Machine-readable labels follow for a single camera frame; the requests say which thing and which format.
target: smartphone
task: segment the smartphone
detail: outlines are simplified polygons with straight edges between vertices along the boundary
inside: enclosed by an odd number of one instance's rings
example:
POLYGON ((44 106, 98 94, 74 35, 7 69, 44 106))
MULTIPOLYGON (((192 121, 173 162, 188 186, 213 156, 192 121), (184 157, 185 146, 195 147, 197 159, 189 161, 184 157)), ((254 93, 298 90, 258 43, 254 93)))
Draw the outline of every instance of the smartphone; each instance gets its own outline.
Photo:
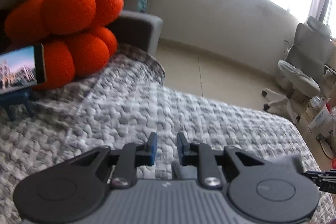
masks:
POLYGON ((38 85, 45 81, 42 44, 0 55, 0 94, 38 85))

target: blue phone stand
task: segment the blue phone stand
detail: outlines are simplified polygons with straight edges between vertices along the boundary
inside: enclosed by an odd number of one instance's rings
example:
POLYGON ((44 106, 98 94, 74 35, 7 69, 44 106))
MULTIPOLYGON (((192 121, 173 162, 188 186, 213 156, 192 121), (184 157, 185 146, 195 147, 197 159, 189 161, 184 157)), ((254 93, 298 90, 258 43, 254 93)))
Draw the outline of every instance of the blue phone stand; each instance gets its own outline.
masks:
POLYGON ((31 91, 32 90, 30 88, 25 88, 22 90, 17 90, 0 95, 0 106, 6 110, 8 117, 11 119, 11 121, 15 120, 16 114, 13 110, 9 108, 10 106, 21 104, 25 105, 29 116, 33 117, 35 115, 29 102, 31 91))

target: wall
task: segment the wall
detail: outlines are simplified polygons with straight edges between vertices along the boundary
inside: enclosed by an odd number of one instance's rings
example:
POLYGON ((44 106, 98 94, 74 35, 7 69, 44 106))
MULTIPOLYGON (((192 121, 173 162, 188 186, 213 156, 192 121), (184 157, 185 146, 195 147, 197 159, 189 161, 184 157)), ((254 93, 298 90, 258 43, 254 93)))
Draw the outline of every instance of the wall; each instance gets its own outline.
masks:
POLYGON ((298 20, 268 0, 149 0, 161 37, 221 54, 274 75, 298 20))

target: tile floor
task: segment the tile floor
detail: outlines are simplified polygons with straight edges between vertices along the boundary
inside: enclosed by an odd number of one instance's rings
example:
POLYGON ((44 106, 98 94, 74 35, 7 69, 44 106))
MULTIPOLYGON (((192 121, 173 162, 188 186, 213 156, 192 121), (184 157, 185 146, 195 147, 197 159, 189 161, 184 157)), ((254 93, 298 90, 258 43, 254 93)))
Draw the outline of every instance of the tile floor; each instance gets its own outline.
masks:
MULTIPOLYGON (((271 77, 186 45, 161 40, 155 57, 166 71, 164 85, 182 92, 257 110, 267 102, 261 95, 264 87, 279 92, 271 77)), ((321 170, 330 169, 331 160, 310 133, 305 119, 301 119, 298 130, 321 170)))

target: quilted bedspread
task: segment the quilted bedspread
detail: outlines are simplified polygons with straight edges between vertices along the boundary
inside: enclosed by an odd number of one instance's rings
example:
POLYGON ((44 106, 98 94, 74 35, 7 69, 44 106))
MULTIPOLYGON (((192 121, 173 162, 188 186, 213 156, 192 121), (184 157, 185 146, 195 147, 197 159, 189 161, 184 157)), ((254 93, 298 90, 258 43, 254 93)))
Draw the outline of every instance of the quilted bedspread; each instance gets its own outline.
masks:
MULTIPOLYGON (((176 135, 215 149, 235 145, 269 158, 299 152, 306 169, 319 170, 300 133, 288 120, 165 88, 162 66, 147 53, 120 45, 105 69, 52 90, 33 102, 36 117, 18 108, 9 122, 0 111, 0 223, 18 223, 12 200, 26 176, 101 145, 121 149, 158 134, 156 164, 138 177, 171 178, 176 135)), ((336 218, 330 194, 320 193, 313 223, 336 218)))

